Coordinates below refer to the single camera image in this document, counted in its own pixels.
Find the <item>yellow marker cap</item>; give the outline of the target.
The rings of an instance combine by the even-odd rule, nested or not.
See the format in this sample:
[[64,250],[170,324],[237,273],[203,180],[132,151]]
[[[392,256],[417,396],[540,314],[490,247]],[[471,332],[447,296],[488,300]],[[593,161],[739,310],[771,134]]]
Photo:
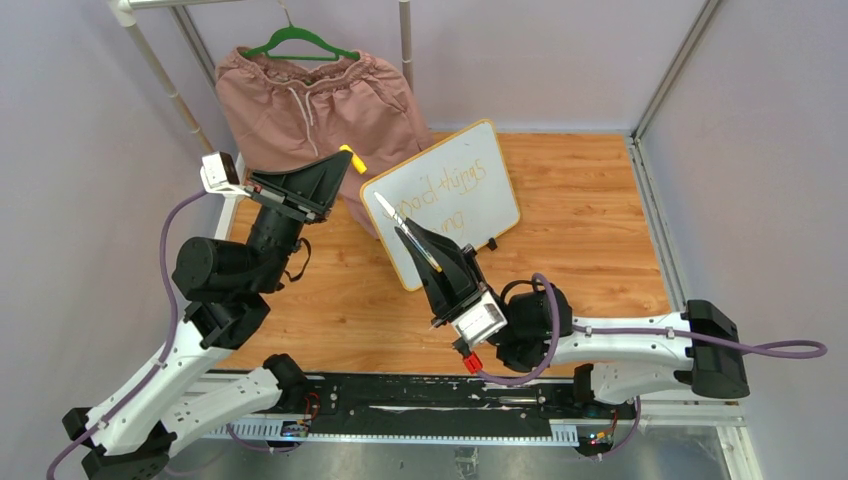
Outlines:
[[339,150],[350,154],[350,163],[358,174],[364,174],[368,170],[362,158],[349,145],[343,144],[339,147]]

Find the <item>white whiteboard marker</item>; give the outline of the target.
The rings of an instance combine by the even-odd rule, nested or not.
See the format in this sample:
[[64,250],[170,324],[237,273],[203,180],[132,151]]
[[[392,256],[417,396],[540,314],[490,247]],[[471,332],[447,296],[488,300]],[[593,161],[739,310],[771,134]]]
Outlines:
[[422,242],[418,237],[412,232],[410,227],[406,224],[404,218],[397,213],[394,207],[388,202],[388,200],[379,192],[373,193],[374,197],[383,208],[385,213],[397,224],[400,231],[403,235],[410,241],[413,245],[414,249],[424,258],[424,260],[429,264],[429,266],[438,273],[442,272],[442,267],[436,260],[436,258],[424,247]]

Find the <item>yellow-framed whiteboard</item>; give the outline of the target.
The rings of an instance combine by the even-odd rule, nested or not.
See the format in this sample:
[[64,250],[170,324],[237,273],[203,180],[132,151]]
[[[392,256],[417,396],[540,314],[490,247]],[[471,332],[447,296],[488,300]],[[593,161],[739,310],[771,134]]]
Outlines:
[[463,247],[479,250],[521,218],[495,124],[482,119],[367,181],[360,200],[378,232],[400,285],[421,288],[412,258],[381,206]]

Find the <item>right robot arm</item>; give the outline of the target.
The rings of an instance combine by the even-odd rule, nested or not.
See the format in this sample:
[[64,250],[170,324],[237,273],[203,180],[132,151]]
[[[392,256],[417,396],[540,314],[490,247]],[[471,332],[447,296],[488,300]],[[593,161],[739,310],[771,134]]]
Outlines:
[[564,293],[542,274],[513,294],[485,280],[472,247],[397,221],[433,313],[451,326],[465,369],[502,386],[528,384],[548,367],[574,364],[571,403],[584,417],[641,395],[689,390],[719,400],[750,394],[744,360],[733,348],[736,325],[715,305],[690,300],[681,312],[624,319],[574,315]]

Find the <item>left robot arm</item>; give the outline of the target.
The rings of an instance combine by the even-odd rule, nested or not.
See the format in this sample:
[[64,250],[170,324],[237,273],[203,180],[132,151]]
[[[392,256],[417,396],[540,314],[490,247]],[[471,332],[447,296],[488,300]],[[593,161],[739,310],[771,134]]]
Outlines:
[[344,176],[364,172],[348,146],[282,173],[255,171],[241,179],[232,157],[206,155],[200,178],[207,194],[248,198],[260,211],[244,243],[193,237],[164,271],[173,310],[158,351],[106,400],[74,408],[63,419],[73,446],[85,446],[81,465],[90,479],[151,479],[188,445],[245,415],[277,408],[310,421],[319,397],[286,354],[270,356],[239,379],[194,399],[185,392],[211,367],[258,331],[270,308],[266,296],[296,276],[292,254],[309,250],[306,225],[327,219]]

